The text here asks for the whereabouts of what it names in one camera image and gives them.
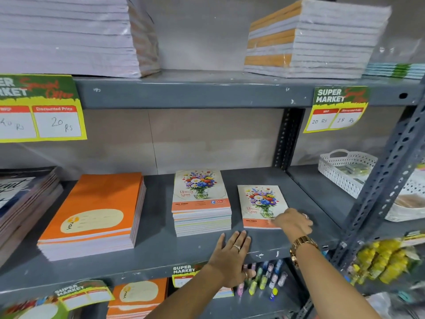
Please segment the person's left hand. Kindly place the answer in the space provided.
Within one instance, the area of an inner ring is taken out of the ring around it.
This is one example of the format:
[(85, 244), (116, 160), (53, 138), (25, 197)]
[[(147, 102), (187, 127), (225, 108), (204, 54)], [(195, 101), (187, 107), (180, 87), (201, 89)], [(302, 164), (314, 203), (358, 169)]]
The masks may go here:
[[(236, 249), (236, 240), (241, 232), (234, 232), (226, 242), (222, 251), (216, 247), (207, 263), (208, 270), (217, 280), (219, 288), (234, 288), (244, 282), (244, 265), (247, 254), (239, 254)], [(251, 237), (247, 236), (247, 251), (251, 244)]]

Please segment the person's right hand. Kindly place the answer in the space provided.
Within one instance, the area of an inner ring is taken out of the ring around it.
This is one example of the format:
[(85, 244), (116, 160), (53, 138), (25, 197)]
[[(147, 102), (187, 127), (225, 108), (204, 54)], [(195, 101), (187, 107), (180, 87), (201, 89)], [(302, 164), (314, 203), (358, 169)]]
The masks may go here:
[(273, 218), (271, 223), (283, 230), (290, 243), (312, 233), (312, 220), (306, 214), (300, 213), (294, 208), (286, 209), (284, 213)]

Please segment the single floral cover notebook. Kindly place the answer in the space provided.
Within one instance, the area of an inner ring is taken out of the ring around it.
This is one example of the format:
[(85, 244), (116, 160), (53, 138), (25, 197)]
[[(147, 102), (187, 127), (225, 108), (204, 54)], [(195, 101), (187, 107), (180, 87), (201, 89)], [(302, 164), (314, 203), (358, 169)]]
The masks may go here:
[(276, 185), (238, 185), (241, 215), (245, 229), (277, 230), (272, 220), (288, 209)]

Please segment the person's left forearm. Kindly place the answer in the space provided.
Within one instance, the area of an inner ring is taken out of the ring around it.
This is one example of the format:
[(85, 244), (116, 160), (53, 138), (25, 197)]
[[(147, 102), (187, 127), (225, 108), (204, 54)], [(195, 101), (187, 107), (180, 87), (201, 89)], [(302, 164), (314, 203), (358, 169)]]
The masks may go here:
[(224, 285), (224, 275), (205, 265), (182, 288), (165, 299), (145, 319), (196, 319)]

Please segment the person's right forearm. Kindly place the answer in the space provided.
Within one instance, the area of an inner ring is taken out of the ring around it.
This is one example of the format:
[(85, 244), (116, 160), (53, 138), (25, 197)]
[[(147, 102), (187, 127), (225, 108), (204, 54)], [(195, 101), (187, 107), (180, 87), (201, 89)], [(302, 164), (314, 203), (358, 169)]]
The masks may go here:
[(314, 245), (301, 244), (295, 256), (320, 319), (381, 319)]

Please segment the row of small colourful bottles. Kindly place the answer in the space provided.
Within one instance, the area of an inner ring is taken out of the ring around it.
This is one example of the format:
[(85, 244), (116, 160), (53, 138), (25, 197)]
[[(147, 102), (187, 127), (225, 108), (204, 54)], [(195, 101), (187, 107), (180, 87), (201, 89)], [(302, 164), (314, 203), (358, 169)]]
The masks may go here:
[(267, 290), (270, 299), (273, 300), (290, 280), (290, 271), (287, 269), (284, 258), (244, 264), (242, 268), (254, 270), (255, 276), (245, 279), (242, 284), (233, 288), (233, 292), (239, 297), (242, 297), (244, 293), (253, 296), (256, 292), (262, 293)]

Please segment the gold wristwatch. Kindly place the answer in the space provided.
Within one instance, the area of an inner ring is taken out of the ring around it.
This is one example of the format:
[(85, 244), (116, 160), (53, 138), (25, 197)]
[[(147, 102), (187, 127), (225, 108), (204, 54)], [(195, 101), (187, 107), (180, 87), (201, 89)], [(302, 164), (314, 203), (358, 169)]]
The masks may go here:
[(320, 251), (320, 248), (319, 248), (318, 244), (314, 240), (312, 240), (310, 237), (308, 237), (308, 236), (301, 236), (300, 238), (297, 238), (294, 241), (294, 243), (292, 244), (291, 249), (290, 249), (291, 261), (294, 264), (294, 266), (295, 266), (296, 269), (299, 269), (299, 264), (298, 264), (298, 259), (297, 259), (297, 256), (296, 256), (296, 252), (297, 252), (297, 249), (300, 246), (304, 245), (304, 244), (312, 245), (318, 251)]

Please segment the stack of floral notebooks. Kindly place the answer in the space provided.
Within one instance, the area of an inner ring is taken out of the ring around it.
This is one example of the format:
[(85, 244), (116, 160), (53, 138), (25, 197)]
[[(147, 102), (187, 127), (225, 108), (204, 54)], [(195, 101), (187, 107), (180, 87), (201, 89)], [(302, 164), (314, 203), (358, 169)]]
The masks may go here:
[(177, 171), (171, 212), (177, 237), (231, 230), (232, 210), (221, 172)]

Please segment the grey metal shelf board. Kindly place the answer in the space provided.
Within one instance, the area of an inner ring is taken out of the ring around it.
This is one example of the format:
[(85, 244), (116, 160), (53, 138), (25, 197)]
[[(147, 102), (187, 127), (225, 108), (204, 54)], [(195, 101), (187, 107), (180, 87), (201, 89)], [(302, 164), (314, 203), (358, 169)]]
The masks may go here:
[[(340, 227), (356, 199), (318, 171), (317, 165), (290, 166), (287, 172), (315, 203)], [(425, 232), (425, 219), (383, 223), (373, 230), (369, 241), (394, 239), (411, 231)]]
[(163, 70), (142, 79), (74, 76), (84, 109), (307, 108), (317, 86), (368, 86), (370, 106), (416, 105), (421, 80), (285, 79), (242, 71)]
[[(312, 238), (321, 247), (335, 248), (341, 229), (283, 170), (275, 167), (221, 172), (232, 208), (232, 230), (243, 230), (237, 185), (277, 185), (292, 208), (312, 219)], [(63, 182), (64, 192), (0, 268), (0, 303), (46, 296), (86, 279), (123, 284), (171, 276), (175, 266), (207, 261), (220, 233), (177, 237), (171, 213), (174, 175), (147, 176), (146, 198), (133, 249), (50, 262), (36, 243), (75, 181)]]

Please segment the small yellow-green price sign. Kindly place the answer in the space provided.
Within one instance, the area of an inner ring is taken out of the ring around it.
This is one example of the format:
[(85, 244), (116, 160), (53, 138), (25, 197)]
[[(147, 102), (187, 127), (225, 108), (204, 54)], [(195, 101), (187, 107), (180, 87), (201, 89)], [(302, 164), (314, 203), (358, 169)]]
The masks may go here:
[(102, 280), (84, 280), (54, 291), (54, 295), (67, 311), (101, 302), (115, 300)]
[(174, 288), (181, 288), (190, 281), (207, 262), (177, 265), (173, 267), (172, 282)]
[(304, 134), (341, 130), (356, 124), (369, 105), (368, 86), (317, 86)]

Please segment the white perforated plastic basket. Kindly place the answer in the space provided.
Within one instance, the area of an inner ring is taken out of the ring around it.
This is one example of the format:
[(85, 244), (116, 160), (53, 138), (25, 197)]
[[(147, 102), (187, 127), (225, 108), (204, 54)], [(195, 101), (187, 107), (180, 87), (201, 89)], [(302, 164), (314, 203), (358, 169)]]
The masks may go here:
[(364, 152), (337, 149), (320, 155), (318, 171), (353, 198), (357, 198), (365, 183), (360, 184), (343, 173), (342, 166), (350, 163), (363, 163), (370, 166), (372, 171), (377, 160), (377, 157)]

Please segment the black perforated shelf upright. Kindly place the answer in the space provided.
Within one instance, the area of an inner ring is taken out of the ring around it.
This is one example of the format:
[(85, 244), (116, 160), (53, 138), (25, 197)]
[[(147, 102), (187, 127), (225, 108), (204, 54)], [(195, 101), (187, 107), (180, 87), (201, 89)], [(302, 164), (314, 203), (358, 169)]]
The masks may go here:
[(284, 108), (272, 166), (286, 171), (291, 165), (305, 108)]

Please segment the small packets in basket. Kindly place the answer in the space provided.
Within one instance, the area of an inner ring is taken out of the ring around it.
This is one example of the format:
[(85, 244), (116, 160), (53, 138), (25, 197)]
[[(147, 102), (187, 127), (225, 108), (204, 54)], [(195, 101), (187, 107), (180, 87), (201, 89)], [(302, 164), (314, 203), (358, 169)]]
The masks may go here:
[(342, 172), (356, 182), (364, 184), (369, 177), (371, 167), (363, 163), (350, 163), (342, 166)]

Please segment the stack of orange notebooks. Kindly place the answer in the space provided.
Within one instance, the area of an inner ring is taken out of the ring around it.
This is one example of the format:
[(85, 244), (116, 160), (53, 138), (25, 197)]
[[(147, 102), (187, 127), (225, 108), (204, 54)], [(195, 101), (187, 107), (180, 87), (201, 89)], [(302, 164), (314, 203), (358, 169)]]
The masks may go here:
[(133, 249), (145, 200), (141, 172), (80, 177), (37, 247), (49, 261)]
[(167, 290), (168, 278), (115, 286), (106, 319), (145, 319), (167, 298)]

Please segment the bunch of yellow toys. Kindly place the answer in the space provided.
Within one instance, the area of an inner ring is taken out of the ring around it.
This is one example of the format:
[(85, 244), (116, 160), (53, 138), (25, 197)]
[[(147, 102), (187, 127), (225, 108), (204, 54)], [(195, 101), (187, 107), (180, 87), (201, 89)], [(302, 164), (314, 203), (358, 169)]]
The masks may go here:
[(387, 239), (361, 248), (348, 267), (346, 279), (352, 286), (366, 280), (390, 284), (402, 274), (412, 274), (425, 262), (416, 247), (407, 240)]

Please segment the grey perforated shelf upright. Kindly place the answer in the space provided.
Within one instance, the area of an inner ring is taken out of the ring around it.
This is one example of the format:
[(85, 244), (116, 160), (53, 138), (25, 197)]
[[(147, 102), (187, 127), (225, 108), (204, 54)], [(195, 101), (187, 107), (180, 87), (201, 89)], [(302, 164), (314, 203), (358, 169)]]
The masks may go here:
[(381, 226), (395, 199), (425, 155), (425, 75), (416, 107), (407, 106), (343, 225), (343, 235), (330, 259), (345, 271), (359, 249)]

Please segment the stack of orange-spine notebooks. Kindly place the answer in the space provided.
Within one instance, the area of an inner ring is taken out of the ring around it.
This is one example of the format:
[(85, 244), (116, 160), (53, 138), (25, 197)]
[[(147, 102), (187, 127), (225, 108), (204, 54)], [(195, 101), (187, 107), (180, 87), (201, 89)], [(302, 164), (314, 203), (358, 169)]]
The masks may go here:
[(250, 25), (243, 70), (293, 79), (359, 79), (391, 6), (298, 0)]

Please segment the stack of green-blue notebooks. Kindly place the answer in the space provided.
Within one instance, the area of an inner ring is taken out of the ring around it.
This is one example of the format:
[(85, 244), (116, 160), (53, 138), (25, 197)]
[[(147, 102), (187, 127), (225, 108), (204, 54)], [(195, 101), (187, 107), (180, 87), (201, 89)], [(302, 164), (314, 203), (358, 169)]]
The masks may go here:
[(363, 75), (421, 80), (425, 75), (425, 63), (369, 63)]

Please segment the stack of dark cover books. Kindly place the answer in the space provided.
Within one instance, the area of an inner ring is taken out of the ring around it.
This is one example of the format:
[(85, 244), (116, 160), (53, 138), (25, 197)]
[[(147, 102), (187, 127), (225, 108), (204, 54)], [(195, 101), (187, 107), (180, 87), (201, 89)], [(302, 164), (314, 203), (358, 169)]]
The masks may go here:
[(57, 169), (0, 169), (0, 268), (63, 193)]

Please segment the colourful cover notebook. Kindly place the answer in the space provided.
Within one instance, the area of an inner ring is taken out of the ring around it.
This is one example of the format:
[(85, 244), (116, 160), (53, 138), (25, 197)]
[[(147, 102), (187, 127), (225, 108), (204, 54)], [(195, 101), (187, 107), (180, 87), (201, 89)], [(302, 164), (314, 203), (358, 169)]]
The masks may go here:
[(70, 312), (55, 296), (15, 304), (0, 313), (0, 319), (68, 319)]

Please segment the large yellow-green price sign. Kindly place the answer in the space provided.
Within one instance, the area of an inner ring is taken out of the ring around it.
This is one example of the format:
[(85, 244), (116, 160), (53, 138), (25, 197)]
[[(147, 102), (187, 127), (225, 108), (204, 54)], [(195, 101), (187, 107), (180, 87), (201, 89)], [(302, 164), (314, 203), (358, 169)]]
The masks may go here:
[(0, 74), (0, 143), (87, 139), (71, 75)]

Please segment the tall stack of white notebooks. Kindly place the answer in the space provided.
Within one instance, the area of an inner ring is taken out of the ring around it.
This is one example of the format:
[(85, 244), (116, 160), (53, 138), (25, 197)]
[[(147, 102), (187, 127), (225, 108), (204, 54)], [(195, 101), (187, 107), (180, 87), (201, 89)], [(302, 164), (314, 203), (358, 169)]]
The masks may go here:
[(0, 0), (0, 74), (140, 78), (160, 70), (143, 0)]

